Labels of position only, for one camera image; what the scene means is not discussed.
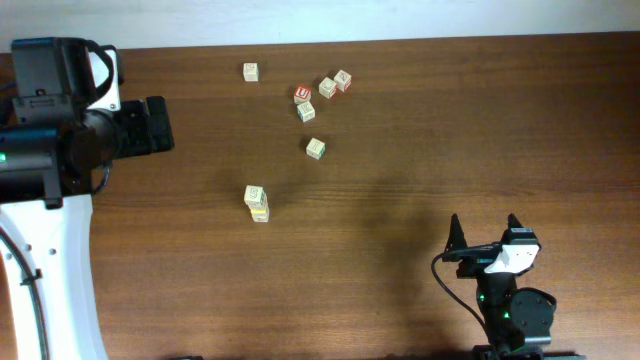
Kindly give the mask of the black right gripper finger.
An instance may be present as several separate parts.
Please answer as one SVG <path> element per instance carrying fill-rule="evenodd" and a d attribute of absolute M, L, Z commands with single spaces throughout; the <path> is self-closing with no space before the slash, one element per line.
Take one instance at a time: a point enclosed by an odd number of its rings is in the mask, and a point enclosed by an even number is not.
<path fill-rule="evenodd" d="M 459 217 L 456 213 L 451 216 L 449 236 L 446 250 L 463 250 L 468 247 Z"/>
<path fill-rule="evenodd" d="M 523 234 L 524 227 L 517 219 L 517 217 L 511 213 L 507 217 L 507 228 L 505 229 L 503 238 L 516 238 Z"/>

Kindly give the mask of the wooden J letter block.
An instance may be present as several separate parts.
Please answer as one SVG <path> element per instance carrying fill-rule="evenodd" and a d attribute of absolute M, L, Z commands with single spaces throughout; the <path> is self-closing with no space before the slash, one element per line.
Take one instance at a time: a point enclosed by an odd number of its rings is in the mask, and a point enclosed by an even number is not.
<path fill-rule="evenodd" d="M 244 193 L 244 202 L 252 210 L 263 210 L 267 207 L 267 195 L 263 187 L 247 185 Z"/>

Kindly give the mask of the wooden I letter block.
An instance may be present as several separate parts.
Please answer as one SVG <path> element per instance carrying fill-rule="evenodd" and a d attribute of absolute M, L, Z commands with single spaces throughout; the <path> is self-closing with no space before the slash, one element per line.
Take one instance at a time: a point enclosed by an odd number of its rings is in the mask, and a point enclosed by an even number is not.
<path fill-rule="evenodd" d="M 251 209 L 251 217 L 254 222 L 268 222 L 270 210 L 268 207 L 264 209 Z"/>

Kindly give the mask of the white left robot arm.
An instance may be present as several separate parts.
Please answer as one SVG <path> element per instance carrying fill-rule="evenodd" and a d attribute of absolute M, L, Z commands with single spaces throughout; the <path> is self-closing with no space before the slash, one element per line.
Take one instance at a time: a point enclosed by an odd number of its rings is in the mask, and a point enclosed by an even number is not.
<path fill-rule="evenodd" d="M 1 105 L 1 257 L 22 359 L 103 359 L 90 263 L 93 198 L 116 160 L 170 151 L 165 100 L 124 101 L 120 55 L 82 38 L 11 45 Z"/>

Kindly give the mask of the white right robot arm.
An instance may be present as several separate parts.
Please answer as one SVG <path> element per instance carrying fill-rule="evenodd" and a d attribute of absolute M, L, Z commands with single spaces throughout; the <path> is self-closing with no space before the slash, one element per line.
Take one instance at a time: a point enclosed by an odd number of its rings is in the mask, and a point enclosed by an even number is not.
<path fill-rule="evenodd" d="M 458 301 L 479 321 L 486 345 L 472 349 L 476 359 L 542 359 L 542 348 L 551 343 L 550 328 L 557 300 L 535 288 L 520 288 L 517 278 L 534 267 L 541 250 L 534 231 L 515 215 L 507 217 L 507 228 L 497 242 L 467 244 L 457 215 L 451 216 L 449 236 L 439 259 L 458 265 L 456 277 L 476 282 L 473 310 Z"/>

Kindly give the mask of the plain wooden block far left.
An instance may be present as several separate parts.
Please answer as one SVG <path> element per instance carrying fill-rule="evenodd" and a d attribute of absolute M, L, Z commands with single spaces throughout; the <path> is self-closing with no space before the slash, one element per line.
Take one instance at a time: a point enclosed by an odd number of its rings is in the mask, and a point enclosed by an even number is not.
<path fill-rule="evenodd" d="M 259 67 L 257 63 L 243 64 L 243 77 L 246 82 L 259 81 Z"/>

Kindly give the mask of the plain wooden block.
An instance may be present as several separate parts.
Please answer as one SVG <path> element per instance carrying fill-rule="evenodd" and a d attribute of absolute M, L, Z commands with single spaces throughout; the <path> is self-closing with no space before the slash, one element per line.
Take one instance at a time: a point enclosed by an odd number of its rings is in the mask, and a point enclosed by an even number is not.
<path fill-rule="evenodd" d="M 316 160 L 320 160 L 326 150 L 326 144 L 319 139 L 312 138 L 306 146 L 306 154 Z"/>
<path fill-rule="evenodd" d="M 246 82 L 259 81 L 259 67 L 257 63 L 243 64 L 243 77 Z"/>

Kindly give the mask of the red U letter block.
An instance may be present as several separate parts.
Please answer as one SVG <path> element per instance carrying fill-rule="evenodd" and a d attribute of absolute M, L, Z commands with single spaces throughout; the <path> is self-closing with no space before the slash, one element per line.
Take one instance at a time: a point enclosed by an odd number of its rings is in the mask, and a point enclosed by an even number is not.
<path fill-rule="evenodd" d="M 312 90 L 308 87 L 298 86 L 293 95 L 293 101 L 296 105 L 309 102 L 312 97 Z"/>

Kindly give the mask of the wooden block blue side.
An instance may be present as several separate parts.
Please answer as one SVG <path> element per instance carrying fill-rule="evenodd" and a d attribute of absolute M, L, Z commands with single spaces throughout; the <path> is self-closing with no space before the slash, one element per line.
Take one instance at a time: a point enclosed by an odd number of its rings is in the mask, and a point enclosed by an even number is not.
<path fill-rule="evenodd" d="M 315 108 L 310 101 L 298 104 L 297 113 L 302 122 L 307 122 L 316 116 Z"/>

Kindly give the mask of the plain wooden block centre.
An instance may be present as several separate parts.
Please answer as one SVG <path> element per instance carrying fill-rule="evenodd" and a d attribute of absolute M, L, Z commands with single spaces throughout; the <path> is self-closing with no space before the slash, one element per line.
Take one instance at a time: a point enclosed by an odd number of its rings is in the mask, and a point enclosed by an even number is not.
<path fill-rule="evenodd" d="M 320 160 L 326 150 L 326 144 L 319 139 L 312 138 L 306 146 L 306 154 L 316 160 Z"/>

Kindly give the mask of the wooden block red circle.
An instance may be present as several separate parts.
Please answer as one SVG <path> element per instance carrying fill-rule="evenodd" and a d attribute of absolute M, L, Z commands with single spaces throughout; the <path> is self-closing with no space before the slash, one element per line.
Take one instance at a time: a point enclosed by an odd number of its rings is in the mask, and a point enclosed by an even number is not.
<path fill-rule="evenodd" d="M 337 83 L 329 77 L 325 77 L 319 83 L 318 91 L 323 97 L 331 99 L 337 91 Z"/>

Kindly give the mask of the wooden block red edge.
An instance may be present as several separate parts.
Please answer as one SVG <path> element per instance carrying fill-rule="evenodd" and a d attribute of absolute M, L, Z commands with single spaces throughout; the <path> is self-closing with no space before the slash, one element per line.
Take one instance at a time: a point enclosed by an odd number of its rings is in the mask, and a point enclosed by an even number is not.
<path fill-rule="evenodd" d="M 334 82 L 340 91 L 345 92 L 352 83 L 352 76 L 344 70 L 339 70 L 334 76 Z"/>

